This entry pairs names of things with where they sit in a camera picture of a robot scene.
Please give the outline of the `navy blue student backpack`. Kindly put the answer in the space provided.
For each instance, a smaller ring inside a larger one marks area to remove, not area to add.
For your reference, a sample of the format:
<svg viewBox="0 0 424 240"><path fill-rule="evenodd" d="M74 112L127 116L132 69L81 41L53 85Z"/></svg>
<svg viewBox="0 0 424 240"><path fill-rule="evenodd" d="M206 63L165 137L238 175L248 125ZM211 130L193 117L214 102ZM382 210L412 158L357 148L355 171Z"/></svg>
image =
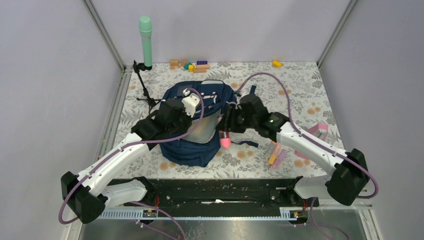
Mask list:
<svg viewBox="0 0 424 240"><path fill-rule="evenodd" d="M204 102L204 115L200 125L189 135L178 140L160 143L162 155L178 165L206 167L222 148L220 131L216 125L229 102L236 102L231 86L221 80L182 81L165 91L164 100L183 98L183 90L197 90Z"/></svg>

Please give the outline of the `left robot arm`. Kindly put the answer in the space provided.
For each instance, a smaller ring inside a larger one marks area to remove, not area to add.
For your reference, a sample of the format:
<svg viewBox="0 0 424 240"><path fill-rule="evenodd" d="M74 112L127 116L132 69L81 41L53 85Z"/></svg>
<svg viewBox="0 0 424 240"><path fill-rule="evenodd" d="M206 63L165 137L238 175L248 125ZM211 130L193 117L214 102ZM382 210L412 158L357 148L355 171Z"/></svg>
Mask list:
<svg viewBox="0 0 424 240"><path fill-rule="evenodd" d="M58 220L88 224L105 209L129 202L152 204L155 192L142 180L109 185L129 163L160 143L179 140L190 134L196 111L204 116L204 101L195 94L181 100L163 101L159 109L139 120L110 152L78 173L68 171L60 179L63 203Z"/></svg>

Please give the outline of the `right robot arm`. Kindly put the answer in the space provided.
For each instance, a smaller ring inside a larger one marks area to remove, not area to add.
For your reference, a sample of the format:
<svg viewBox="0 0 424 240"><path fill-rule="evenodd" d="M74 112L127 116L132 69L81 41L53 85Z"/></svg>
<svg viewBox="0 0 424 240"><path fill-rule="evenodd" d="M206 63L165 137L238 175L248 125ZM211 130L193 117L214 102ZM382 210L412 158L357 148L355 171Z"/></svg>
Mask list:
<svg viewBox="0 0 424 240"><path fill-rule="evenodd" d="M365 155L360 150L347 151L330 145L298 128L282 113L269 112L254 94L229 105L216 129L231 133L254 129L261 137L300 152L324 170L326 175L299 178L287 191L287 201L293 206L312 197L331 197L350 206L370 180Z"/></svg>

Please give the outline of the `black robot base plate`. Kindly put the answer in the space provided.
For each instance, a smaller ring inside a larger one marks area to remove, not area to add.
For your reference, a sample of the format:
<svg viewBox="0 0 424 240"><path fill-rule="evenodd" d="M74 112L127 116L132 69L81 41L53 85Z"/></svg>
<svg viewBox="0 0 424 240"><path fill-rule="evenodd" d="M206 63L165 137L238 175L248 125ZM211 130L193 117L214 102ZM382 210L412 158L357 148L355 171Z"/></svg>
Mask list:
<svg viewBox="0 0 424 240"><path fill-rule="evenodd" d="M140 202L162 210L166 208L214 206L252 206L304 210L319 206L318 200L301 197L294 190L297 178L229 179L146 179L147 193Z"/></svg>

